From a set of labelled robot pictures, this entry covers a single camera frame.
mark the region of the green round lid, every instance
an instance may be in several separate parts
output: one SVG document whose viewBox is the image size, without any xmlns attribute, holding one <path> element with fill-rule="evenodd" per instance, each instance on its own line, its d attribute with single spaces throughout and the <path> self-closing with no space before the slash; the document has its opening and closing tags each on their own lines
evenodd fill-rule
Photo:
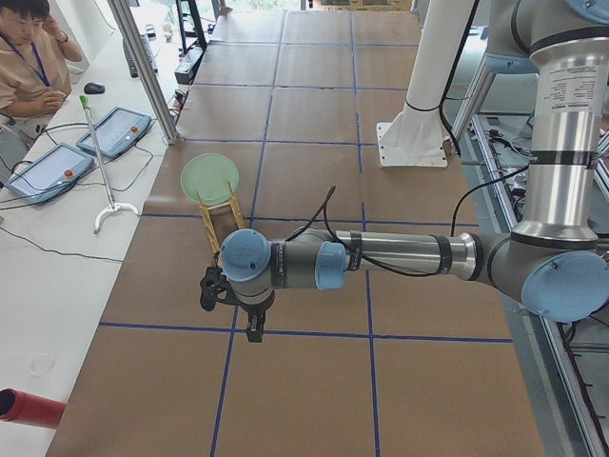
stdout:
<svg viewBox="0 0 609 457">
<path fill-rule="evenodd" d="M 193 202 L 219 205 L 230 198 L 231 189 L 237 191 L 239 171 L 224 155 L 202 154 L 186 164 L 181 183 L 182 191 Z"/>
</svg>

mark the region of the light blue cap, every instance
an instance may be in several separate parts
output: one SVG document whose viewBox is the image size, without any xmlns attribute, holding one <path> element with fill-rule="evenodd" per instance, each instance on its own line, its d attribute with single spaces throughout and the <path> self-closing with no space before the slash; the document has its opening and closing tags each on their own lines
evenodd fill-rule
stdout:
<svg viewBox="0 0 609 457">
<path fill-rule="evenodd" d="M 262 233 L 251 228 L 233 231 L 222 243 L 220 259 L 230 281 L 249 281 L 268 265 L 270 242 Z"/>
<path fill-rule="evenodd" d="M 522 288 L 522 304 L 556 322 L 588 317 L 609 298 L 609 268 L 593 252 L 565 252 L 533 271 Z"/>
<path fill-rule="evenodd" d="M 486 67 L 497 74 L 537 73 L 537 67 L 528 57 L 486 53 Z"/>
<path fill-rule="evenodd" d="M 340 243 L 324 241 L 315 261 L 315 285 L 319 290 L 341 288 L 346 276 L 346 252 Z"/>
<path fill-rule="evenodd" d="M 609 25 L 609 2 L 607 0 L 567 0 L 567 3 L 577 14 L 589 21 Z"/>
</svg>

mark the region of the red cup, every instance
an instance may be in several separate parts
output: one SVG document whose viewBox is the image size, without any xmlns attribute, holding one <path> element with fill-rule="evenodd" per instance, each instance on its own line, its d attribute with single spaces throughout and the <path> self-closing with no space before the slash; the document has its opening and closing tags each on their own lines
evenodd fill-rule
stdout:
<svg viewBox="0 0 609 457">
<path fill-rule="evenodd" d="M 0 390 L 0 420 L 28 426 L 57 428 L 66 404 L 31 393 Z"/>
</svg>

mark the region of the man's hair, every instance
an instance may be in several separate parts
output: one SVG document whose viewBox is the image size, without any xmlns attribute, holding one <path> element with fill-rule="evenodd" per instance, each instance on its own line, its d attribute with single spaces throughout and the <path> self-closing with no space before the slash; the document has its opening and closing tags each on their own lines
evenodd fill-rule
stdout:
<svg viewBox="0 0 609 457">
<path fill-rule="evenodd" d="M 12 10 L 21 17 L 32 19 L 47 19 L 49 16 L 49 0 L 0 0 L 0 11 L 4 8 Z"/>
</svg>

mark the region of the lanyard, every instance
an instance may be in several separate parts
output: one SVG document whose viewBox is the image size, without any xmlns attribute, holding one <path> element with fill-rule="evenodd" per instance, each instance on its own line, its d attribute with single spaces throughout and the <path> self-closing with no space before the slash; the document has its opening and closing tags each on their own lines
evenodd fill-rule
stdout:
<svg viewBox="0 0 609 457">
<path fill-rule="evenodd" d="M 4 33 L 2 33 L 0 31 L 0 38 L 2 38 L 7 45 L 10 46 L 10 48 L 16 52 L 19 57 L 22 58 L 22 60 L 34 71 L 34 73 L 36 73 L 36 75 L 40 78 L 40 80 L 42 81 L 42 83 L 47 87 L 50 88 L 50 82 L 49 79 L 47 77 L 47 74 L 45 73 L 45 67 L 44 65 L 42 65 L 42 59 L 40 58 L 40 54 L 38 53 L 38 48 L 36 48 L 36 45 L 33 44 L 33 42 L 31 43 L 31 50 L 33 50 L 34 52 L 34 56 L 36 57 L 36 62 L 38 62 L 38 67 L 40 68 L 40 71 L 38 71 L 37 69 L 35 69 L 27 60 L 26 58 L 23 56 L 23 54 L 21 52 L 19 52 L 19 50 L 15 47 L 15 45 L 12 44 L 12 42 L 10 41 L 10 39 L 8 38 L 7 35 L 5 35 Z"/>
</svg>

